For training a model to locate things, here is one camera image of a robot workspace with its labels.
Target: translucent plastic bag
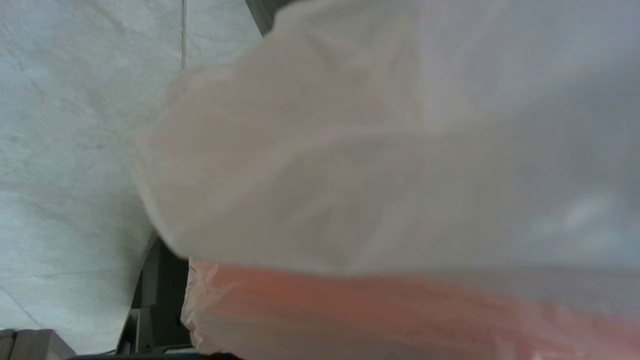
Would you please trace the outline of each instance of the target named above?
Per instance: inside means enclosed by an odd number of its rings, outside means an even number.
[[[184,75],[132,172],[168,244],[198,260],[200,348],[638,358],[638,14],[314,0],[230,68]],[[307,286],[332,301],[292,295]]]

